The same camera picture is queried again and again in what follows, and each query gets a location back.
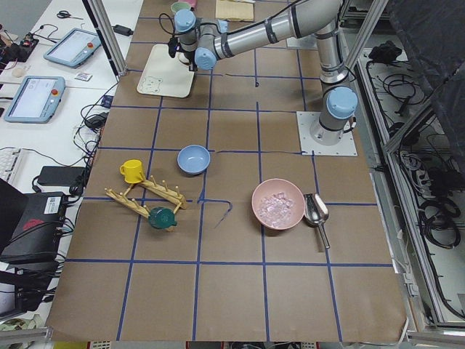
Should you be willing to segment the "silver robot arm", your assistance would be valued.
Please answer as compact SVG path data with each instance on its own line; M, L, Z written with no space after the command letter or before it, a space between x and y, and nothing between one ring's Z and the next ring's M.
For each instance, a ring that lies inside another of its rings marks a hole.
M341 1L293 1L277 13L242 28L227 31L221 20L197 17L181 9L172 21L169 54L180 52L193 70L262 79L320 79L324 89L347 82L339 43ZM284 50L287 39L313 36L317 51L304 63L297 49Z

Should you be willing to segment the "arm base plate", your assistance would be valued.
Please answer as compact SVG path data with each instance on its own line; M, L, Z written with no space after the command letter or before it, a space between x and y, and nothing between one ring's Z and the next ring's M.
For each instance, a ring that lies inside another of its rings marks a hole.
M286 46L289 49L307 49L307 50L317 50L317 39L311 34L302 38L288 38L286 39Z
M301 153L306 156L357 156L349 123L343 130L328 131L320 125L319 117L320 112L296 112Z

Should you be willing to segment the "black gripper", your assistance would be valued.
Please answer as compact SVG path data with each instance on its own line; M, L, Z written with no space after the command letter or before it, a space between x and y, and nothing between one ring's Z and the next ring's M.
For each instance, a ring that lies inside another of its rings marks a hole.
M168 42L168 53L170 58L175 58L179 52L179 39L176 36L172 36ZM197 71L197 65L192 60L189 63L190 71Z

